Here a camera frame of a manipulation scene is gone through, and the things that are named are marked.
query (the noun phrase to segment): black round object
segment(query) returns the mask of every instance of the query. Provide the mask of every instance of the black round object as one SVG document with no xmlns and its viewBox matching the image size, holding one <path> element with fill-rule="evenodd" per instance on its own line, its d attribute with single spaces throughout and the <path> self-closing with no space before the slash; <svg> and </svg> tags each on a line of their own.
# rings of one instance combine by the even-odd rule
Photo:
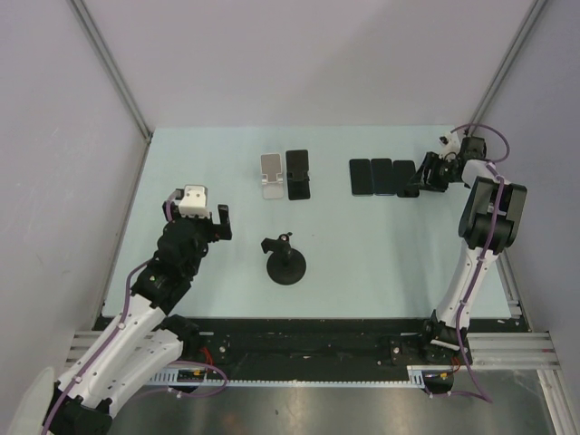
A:
<svg viewBox="0 0 580 435">
<path fill-rule="evenodd" d="M 296 284 L 306 273 L 305 256 L 292 249 L 290 260 L 284 261 L 284 255 L 275 252 L 268 258 L 266 269 L 275 283 Z"/>
</svg>

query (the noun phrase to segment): white wall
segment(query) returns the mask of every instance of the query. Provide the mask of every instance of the white wall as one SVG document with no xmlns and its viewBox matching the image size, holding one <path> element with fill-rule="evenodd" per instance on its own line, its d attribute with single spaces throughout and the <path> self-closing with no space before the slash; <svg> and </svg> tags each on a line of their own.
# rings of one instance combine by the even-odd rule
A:
<svg viewBox="0 0 580 435">
<path fill-rule="evenodd" d="M 93 314 L 144 144 L 63 0 L 0 8 L 0 433 Z"/>
<path fill-rule="evenodd" d="M 532 0 L 87 0 L 150 125 L 467 121 Z"/>
<path fill-rule="evenodd" d="M 485 121 L 513 147 L 500 168 L 527 186 L 519 236 L 510 249 L 539 330 L 552 333 L 580 403 L 580 2 L 552 2 Z M 501 148 L 489 138 L 491 149 Z"/>
</svg>

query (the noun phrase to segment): metal corner post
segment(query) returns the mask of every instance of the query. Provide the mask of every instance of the metal corner post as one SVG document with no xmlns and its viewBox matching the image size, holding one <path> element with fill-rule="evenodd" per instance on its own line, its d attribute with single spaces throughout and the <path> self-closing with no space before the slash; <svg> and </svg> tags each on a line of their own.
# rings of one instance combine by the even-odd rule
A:
<svg viewBox="0 0 580 435">
<path fill-rule="evenodd" d="M 137 102 L 135 102 L 129 86 L 123 79 L 121 71 L 119 70 L 119 67 L 117 66 L 114 58 L 112 57 L 111 50 L 109 50 L 109 47 L 105 43 L 89 9 L 83 0 L 66 1 L 79 21 L 79 25 L 85 32 L 87 39 L 97 54 L 97 57 L 101 61 L 103 68 L 111 78 L 115 91 L 117 91 L 123 104 L 129 111 L 129 114 L 132 117 L 133 122 L 135 123 L 141 136 L 143 136 L 143 139 L 146 141 L 146 143 L 149 144 L 152 136 L 151 130 L 147 126 L 147 123 L 145 122 L 145 119 L 143 118 L 143 115 L 137 106 Z"/>
<path fill-rule="evenodd" d="M 493 79 L 491 79 L 488 88 L 481 97 L 481 100 L 479 100 L 478 107 L 473 112 L 473 115 L 471 115 L 469 122 L 481 122 L 483 120 L 491 103 L 498 94 L 499 88 L 506 80 L 506 77 L 508 77 L 511 67 L 514 65 L 527 39 L 532 34 L 532 30 L 536 27 L 540 16 L 546 10 L 546 6 L 549 3 L 551 3 L 551 0 L 534 0 L 534 3 L 529 7 L 524 20 L 517 29 Z"/>
</svg>

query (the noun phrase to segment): gray floor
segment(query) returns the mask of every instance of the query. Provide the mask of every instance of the gray floor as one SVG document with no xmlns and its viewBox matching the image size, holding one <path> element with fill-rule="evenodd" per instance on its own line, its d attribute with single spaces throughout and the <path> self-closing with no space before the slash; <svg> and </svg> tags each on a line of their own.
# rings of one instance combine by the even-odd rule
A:
<svg viewBox="0 0 580 435">
<path fill-rule="evenodd" d="M 130 401 L 111 434 L 554 434 L 535 372 L 483 372 L 494 399 L 430 400 L 404 389 L 230 388 L 208 399 Z M 471 389 L 467 374 L 456 389 Z"/>
</svg>

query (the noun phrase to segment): white table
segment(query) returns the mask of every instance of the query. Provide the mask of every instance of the white table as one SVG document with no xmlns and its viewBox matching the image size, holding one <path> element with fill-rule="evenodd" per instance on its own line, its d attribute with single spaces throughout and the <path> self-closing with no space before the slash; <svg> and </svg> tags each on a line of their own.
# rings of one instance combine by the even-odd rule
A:
<svg viewBox="0 0 580 435">
<path fill-rule="evenodd" d="M 428 317 L 459 258 L 458 223 L 469 191 L 460 184 L 419 198 L 353 197 L 349 159 L 420 164 L 449 126 L 194 128 L 156 130 L 130 213 L 103 315 L 122 307 L 128 272 L 149 258 L 165 225 L 161 203 L 186 184 L 208 187 L 208 204 L 228 204 L 234 238 L 212 244 L 174 312 L 193 317 Z M 309 151 L 312 198 L 262 198 L 260 155 Z M 265 237 L 294 233 L 307 262 L 302 281 L 275 284 Z M 492 267 L 475 318 L 507 318 Z"/>
</svg>

